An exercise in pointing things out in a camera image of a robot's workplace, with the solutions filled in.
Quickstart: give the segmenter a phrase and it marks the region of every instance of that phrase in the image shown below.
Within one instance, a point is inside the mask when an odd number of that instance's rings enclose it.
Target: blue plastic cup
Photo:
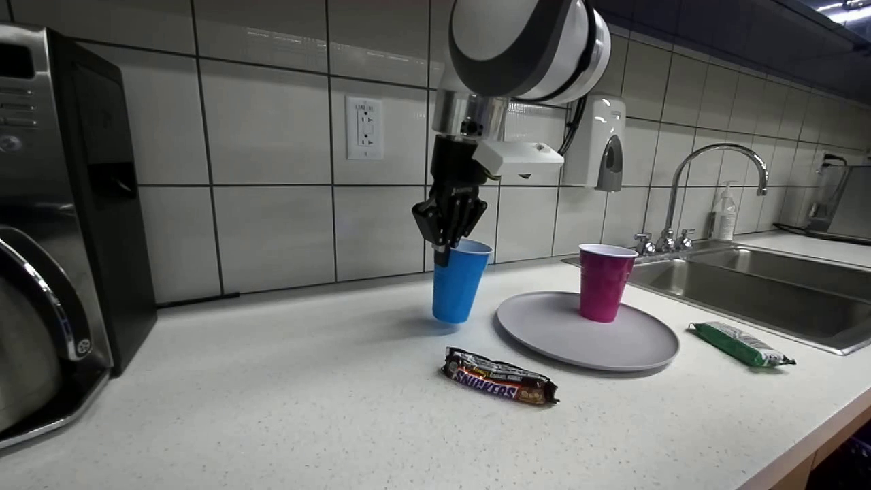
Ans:
[[[490,261],[490,246],[460,239],[450,265],[435,265],[434,315],[445,323],[469,320],[475,296]]]

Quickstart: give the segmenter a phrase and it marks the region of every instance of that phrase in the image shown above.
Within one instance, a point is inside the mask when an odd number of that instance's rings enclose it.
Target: countertop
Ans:
[[[750,243],[871,265],[861,246]],[[739,488],[871,386],[871,348],[833,356],[730,320],[800,361],[752,374],[683,333],[714,312],[639,289],[627,301],[681,338],[661,374],[570,371],[499,338],[503,300],[578,281],[559,261],[494,266],[458,333],[431,320],[427,278],[163,311],[80,425],[0,457],[0,488]],[[560,402],[447,382],[447,346],[541,371]]]

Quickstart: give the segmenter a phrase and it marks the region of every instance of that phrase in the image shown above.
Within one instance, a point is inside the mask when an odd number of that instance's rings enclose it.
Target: white tile wall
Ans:
[[[333,73],[427,88],[427,0],[330,0]]]
[[[157,301],[221,295],[213,201],[208,187],[143,187],[147,255]]]
[[[140,183],[208,186],[196,60],[94,44],[91,50],[123,69]]]
[[[196,0],[200,52],[328,71],[328,0]]]
[[[334,281],[330,187],[217,187],[227,290]]]
[[[337,187],[337,278],[422,273],[426,243],[411,218],[411,206],[422,198],[422,187]]]
[[[193,54],[189,0],[11,0],[16,22],[65,36]]]
[[[431,183],[427,88],[439,88],[447,60],[451,0],[13,5],[23,22],[94,41],[123,66],[162,301],[434,265],[409,209]],[[710,141],[754,148],[771,163],[773,187],[754,195],[756,172],[743,156],[707,153],[688,169],[675,232],[701,236],[724,183],[741,201],[739,232],[800,222],[822,153],[871,149],[868,107],[632,31],[613,32],[596,92],[628,103],[627,187],[573,187],[559,172],[488,183],[490,209],[475,236],[496,247],[496,261],[658,235],[673,172]],[[347,96],[385,101],[382,161],[347,157]],[[513,107],[506,137],[559,148],[564,112]]]
[[[348,157],[348,99],[375,99],[385,107],[385,157]],[[333,161],[334,183],[379,183],[379,186],[419,186],[426,183],[427,157],[427,90],[333,81]]]
[[[201,69],[216,183],[330,183],[328,75]]]

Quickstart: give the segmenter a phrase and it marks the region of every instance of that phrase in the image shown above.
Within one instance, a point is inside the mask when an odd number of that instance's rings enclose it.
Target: wall-mounted dispenser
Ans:
[[[627,103],[590,96],[566,153],[566,186],[624,187]]]

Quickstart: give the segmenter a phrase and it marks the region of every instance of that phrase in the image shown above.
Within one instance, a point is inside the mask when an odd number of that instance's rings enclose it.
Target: wall outlet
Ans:
[[[348,99],[348,161],[385,157],[385,101]]]

